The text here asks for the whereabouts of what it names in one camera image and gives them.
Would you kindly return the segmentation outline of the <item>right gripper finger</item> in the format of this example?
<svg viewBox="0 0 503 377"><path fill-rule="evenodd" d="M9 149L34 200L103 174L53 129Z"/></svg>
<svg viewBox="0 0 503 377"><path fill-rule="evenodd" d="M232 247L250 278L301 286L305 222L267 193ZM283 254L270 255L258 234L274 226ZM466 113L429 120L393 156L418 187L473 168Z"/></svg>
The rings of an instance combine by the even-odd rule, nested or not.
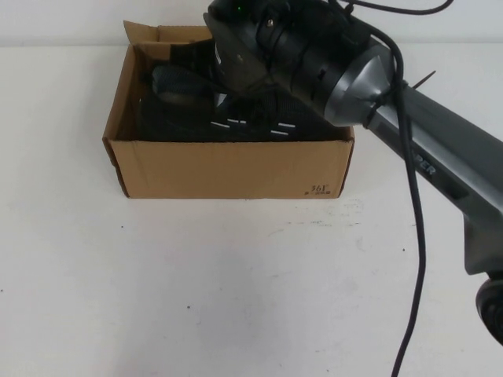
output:
<svg viewBox="0 0 503 377"><path fill-rule="evenodd" d="M184 45L171 45L169 62L205 79L215 77L215 41L206 39Z"/></svg>

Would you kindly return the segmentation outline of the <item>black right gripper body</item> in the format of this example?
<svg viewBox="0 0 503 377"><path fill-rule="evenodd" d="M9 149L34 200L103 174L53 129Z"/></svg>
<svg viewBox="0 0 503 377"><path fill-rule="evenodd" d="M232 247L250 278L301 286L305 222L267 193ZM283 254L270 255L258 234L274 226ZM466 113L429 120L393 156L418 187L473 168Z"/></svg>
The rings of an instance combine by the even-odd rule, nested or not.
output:
<svg viewBox="0 0 503 377"><path fill-rule="evenodd" d="M274 87L264 51L257 42L272 1L213 1L204 21L215 40L218 79L229 90L252 93Z"/></svg>

